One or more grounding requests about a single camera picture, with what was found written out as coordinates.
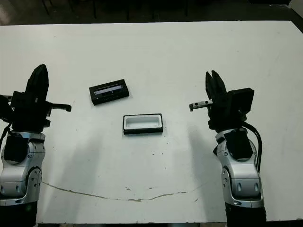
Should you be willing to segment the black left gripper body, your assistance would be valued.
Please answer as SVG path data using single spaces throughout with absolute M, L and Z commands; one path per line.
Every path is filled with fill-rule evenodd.
M 12 128 L 15 131 L 42 132 L 50 126 L 47 117 L 52 109 L 71 111 L 71 105 L 51 103 L 32 92 L 15 91 L 10 106 L 14 110 Z

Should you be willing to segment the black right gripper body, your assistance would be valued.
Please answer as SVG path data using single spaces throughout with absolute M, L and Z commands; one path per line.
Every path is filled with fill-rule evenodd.
M 211 130 L 239 128 L 246 120 L 246 100 L 240 95 L 227 93 L 226 102 L 216 104 L 213 99 L 189 104 L 190 111 L 207 108 L 208 125 Z

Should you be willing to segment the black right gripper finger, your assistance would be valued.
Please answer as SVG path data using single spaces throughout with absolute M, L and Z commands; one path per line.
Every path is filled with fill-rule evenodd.
M 213 102 L 216 104 L 226 102 L 227 91 L 225 87 L 225 83 L 219 74 L 212 70 L 212 78 L 213 78 Z
M 207 71 L 205 74 L 205 90 L 208 96 L 208 99 L 211 100 L 213 98 L 213 85 L 212 85 L 212 76 Z

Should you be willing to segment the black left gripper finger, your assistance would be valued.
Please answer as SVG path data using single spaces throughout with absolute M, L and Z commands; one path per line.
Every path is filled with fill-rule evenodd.
M 44 101 L 46 100 L 47 97 L 48 88 L 49 88 L 49 77 L 48 77 L 47 67 L 45 64 L 41 64 L 37 67 L 36 89 L 37 89 L 37 94 Z
M 32 72 L 26 86 L 26 93 L 32 94 L 37 99 L 37 102 L 41 101 L 41 70 L 42 65 L 40 64 Z

